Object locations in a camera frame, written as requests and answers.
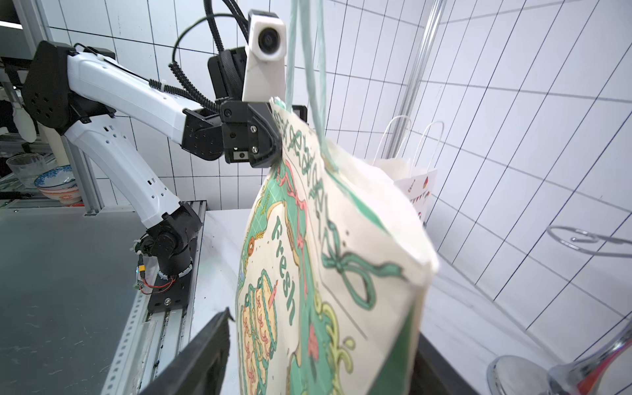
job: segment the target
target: paper bag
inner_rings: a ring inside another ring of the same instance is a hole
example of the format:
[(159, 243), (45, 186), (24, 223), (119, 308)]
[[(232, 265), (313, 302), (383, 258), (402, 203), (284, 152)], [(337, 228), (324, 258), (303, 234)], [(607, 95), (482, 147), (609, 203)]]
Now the paper bag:
[(326, 167), (316, 132), (270, 105), (283, 156), (241, 251), (241, 393), (407, 393), (432, 245), (388, 176), (332, 143)]
[[(422, 138), (417, 145), (415, 153), (413, 154), (413, 158), (417, 157), (417, 153), (421, 144), (424, 140), (427, 140), (428, 131), (430, 127), (435, 124), (440, 123), (441, 126), (441, 134), (439, 136), (439, 140), (441, 140), (441, 136), (443, 136), (443, 122), (435, 121), (430, 123), (424, 133), (422, 134)], [(434, 161), (434, 157), (437, 154), (437, 149), (439, 148), (439, 143), (437, 143), (437, 148), (435, 149), (432, 157), (430, 158), (430, 162), (428, 166), (423, 167), (414, 167), (410, 161), (400, 159), (400, 158), (392, 158), (392, 159), (373, 159), (373, 166), (379, 167), (383, 170), (395, 183), (395, 185), (408, 197), (410, 202), (413, 204), (415, 210), (417, 211), (418, 218), (423, 222), (426, 218), (426, 212), (428, 211), (430, 194), (432, 193), (432, 188), (434, 187), (435, 180), (437, 179), (437, 169), (431, 168), (432, 162)]]

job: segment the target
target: grid wall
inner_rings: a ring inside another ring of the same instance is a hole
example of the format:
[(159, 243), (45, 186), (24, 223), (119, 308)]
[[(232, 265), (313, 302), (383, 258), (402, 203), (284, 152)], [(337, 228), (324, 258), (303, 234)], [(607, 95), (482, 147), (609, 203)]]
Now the grid wall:
[[(556, 224), (632, 239), (631, 20), (626, 0), (449, 1), (405, 143), (413, 157), (426, 125), (445, 122), (415, 157), (426, 166), (438, 145), (428, 234), (564, 362), (632, 315), (631, 259), (545, 233)], [(631, 394), (630, 366), (632, 351), (599, 393)]]

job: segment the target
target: ceramic bowl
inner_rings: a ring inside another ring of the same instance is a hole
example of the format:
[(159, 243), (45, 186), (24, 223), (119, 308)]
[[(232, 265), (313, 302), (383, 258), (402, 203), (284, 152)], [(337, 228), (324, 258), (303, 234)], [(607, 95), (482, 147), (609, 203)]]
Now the ceramic bowl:
[(39, 190), (64, 190), (77, 186), (75, 175), (70, 165), (56, 167), (41, 174), (35, 179), (35, 186)]
[(35, 186), (47, 198), (59, 200), (63, 204), (81, 200), (81, 192), (70, 165), (47, 171), (35, 179)]
[(59, 200), (61, 203), (66, 204), (66, 205), (77, 203), (79, 200), (81, 200), (81, 192), (79, 191), (79, 187), (77, 186), (70, 189), (54, 190), (54, 191), (42, 190), (40, 188), (38, 189), (47, 198), (50, 198), (53, 200)]

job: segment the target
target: camera lens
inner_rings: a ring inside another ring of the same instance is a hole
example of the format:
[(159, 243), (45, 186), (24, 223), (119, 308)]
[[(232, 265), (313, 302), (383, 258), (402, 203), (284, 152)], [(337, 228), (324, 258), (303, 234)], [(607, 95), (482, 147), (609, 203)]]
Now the camera lens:
[(259, 48), (264, 54), (274, 54), (279, 49), (279, 34), (271, 27), (259, 33)]

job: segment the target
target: white robot arm segment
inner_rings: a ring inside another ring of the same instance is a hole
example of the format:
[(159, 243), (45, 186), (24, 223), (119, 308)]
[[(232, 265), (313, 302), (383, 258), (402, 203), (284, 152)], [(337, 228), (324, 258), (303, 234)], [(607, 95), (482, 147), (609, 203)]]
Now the white robot arm segment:
[(88, 52), (68, 56), (68, 85), (74, 93), (129, 114), (182, 144), (184, 109), (198, 110), (200, 104), (161, 92), (147, 82), (108, 64), (112, 58)]
[(171, 193), (132, 145), (132, 136), (112, 125), (109, 115), (75, 122), (64, 134), (84, 151), (123, 192), (141, 222), (151, 228), (180, 207), (180, 199)]

